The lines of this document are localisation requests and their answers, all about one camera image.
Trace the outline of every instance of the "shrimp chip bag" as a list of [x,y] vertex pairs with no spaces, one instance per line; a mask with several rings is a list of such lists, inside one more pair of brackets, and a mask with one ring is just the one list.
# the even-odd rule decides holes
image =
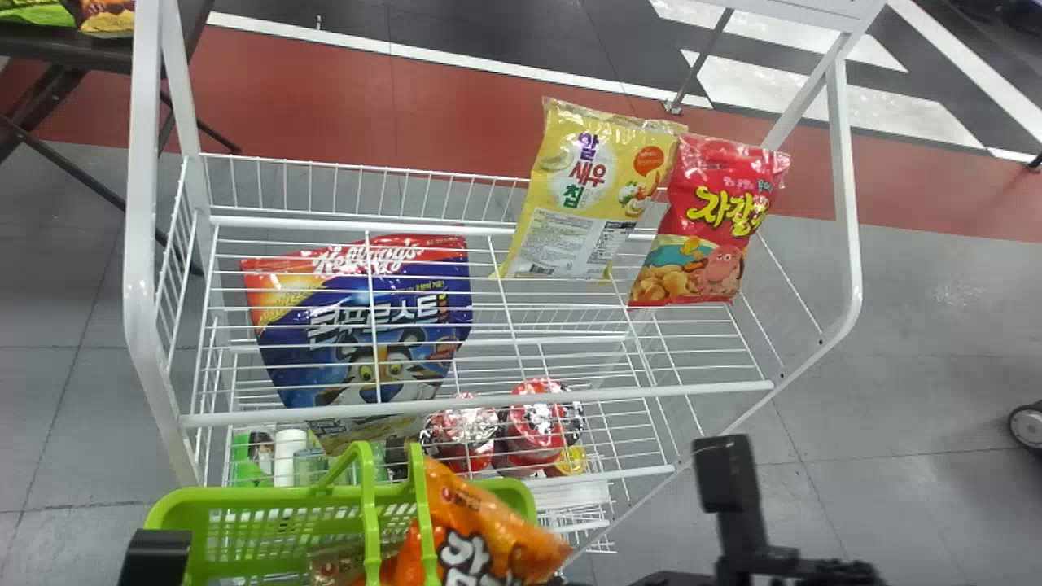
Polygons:
[[634,280],[629,307],[730,302],[749,239],[788,170],[784,152],[681,136],[669,210]]
[[543,144],[498,275],[605,278],[687,127],[550,98],[543,107]]

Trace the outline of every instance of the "white floor stripe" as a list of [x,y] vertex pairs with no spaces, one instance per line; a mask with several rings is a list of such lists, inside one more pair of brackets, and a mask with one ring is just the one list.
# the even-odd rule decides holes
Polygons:
[[1004,77],[984,62],[969,47],[948,32],[933,17],[912,0],[890,0],[890,7],[897,11],[916,30],[926,38],[941,53],[954,64],[967,77],[981,87],[1014,120],[1036,140],[1042,142],[1042,108],[1035,105]]
[[[722,6],[691,0],[650,0],[650,2],[659,16],[664,19],[703,28],[714,28],[724,10]],[[827,52],[840,34],[836,30],[819,26],[740,10],[735,11],[724,31],[820,54]],[[904,66],[871,34],[862,36],[847,58],[908,73]]]
[[[624,84],[613,79],[599,79],[596,77],[587,77],[585,75],[574,75],[571,73],[563,73],[548,69],[526,67],[523,65],[515,65],[481,57],[472,57],[457,53],[436,51],[433,49],[424,49],[422,47],[401,45],[399,43],[373,41],[372,39],[366,39],[364,36],[330,32],[328,30],[317,30],[314,28],[252,19],[249,17],[240,17],[225,13],[210,13],[206,24],[221,26],[224,28],[247,30],[250,32],[259,32],[263,34],[271,34],[274,36],[282,36],[286,39],[296,39],[298,41],[308,41],[312,43],[322,43],[324,45],[333,45],[349,49],[359,49],[372,53],[407,57],[428,63],[475,69],[478,71],[488,71],[490,73],[513,75],[515,77],[524,77],[527,79],[536,79],[550,83],[561,83],[575,88],[611,92],[613,94],[625,95],[628,93],[632,96],[651,97],[655,99],[660,99],[658,98],[659,95],[672,97],[671,92],[655,90],[653,88],[645,88],[643,86],[634,86],[629,83]],[[713,107],[710,101],[701,96],[688,96],[688,98],[684,100],[684,103],[698,107]]]
[[359,49],[362,51],[370,51],[372,53],[390,54],[391,52],[391,44],[387,41],[374,41],[364,36],[340,34],[328,30],[319,30],[316,28],[282,24],[280,22],[251,19],[249,17],[240,17],[238,15],[229,15],[226,13],[210,13],[209,17],[206,19],[206,24],[224,28],[246,30],[249,32],[259,32],[262,34],[271,34],[274,36],[283,36],[286,39],[311,41],[312,43],[346,47],[348,49]]
[[[693,51],[683,53],[688,63],[693,63],[698,56]],[[710,56],[699,72],[698,80],[716,104],[782,113],[796,97],[807,76]],[[850,124],[853,126],[984,148],[959,119],[939,102],[860,86],[847,87],[847,100]],[[805,116],[814,120],[828,120],[824,92],[811,103]]]
[[1004,148],[995,147],[988,147],[988,150],[996,158],[1016,161],[1017,163],[1031,163],[1032,161],[1035,161],[1035,157],[1038,155],[1037,152],[1035,154],[1029,154],[1026,152],[1017,152],[1015,150],[1006,150]]

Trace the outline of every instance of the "green plastic basket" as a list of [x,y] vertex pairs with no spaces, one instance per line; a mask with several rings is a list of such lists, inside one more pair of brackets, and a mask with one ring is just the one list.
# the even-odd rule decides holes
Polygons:
[[[352,462],[358,462],[361,483],[333,486]],[[531,492],[515,479],[474,481],[498,496],[529,522],[536,522]],[[298,488],[189,487],[159,499],[145,519],[145,529],[192,532],[184,570],[185,584],[240,579],[235,584],[306,579],[305,558],[316,545],[365,543],[366,586],[379,586],[381,545],[398,543],[413,519],[419,519],[425,586],[437,586],[427,481],[420,445],[408,446],[408,479],[375,482],[372,448],[354,442],[319,482]]]

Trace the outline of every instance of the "black wheel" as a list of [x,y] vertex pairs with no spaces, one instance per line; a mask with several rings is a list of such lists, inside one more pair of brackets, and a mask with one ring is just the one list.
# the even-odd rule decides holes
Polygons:
[[1017,443],[1042,453],[1042,407],[1039,404],[1021,405],[1014,409],[1007,423]]

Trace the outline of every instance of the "red floor stripe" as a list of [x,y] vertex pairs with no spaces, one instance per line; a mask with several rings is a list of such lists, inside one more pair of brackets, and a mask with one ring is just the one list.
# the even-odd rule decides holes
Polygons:
[[[0,105],[42,67],[13,63]],[[653,100],[215,27],[192,75],[199,116],[247,154],[274,157],[526,176],[542,137],[542,96],[663,116]],[[128,103],[128,78],[92,73],[38,133],[125,146]],[[683,120],[693,131],[750,143],[770,128],[694,107]],[[833,218],[827,130],[800,126],[784,148],[794,165],[775,212]],[[1042,242],[1042,176],[1020,165],[864,136],[853,149],[864,223]]]

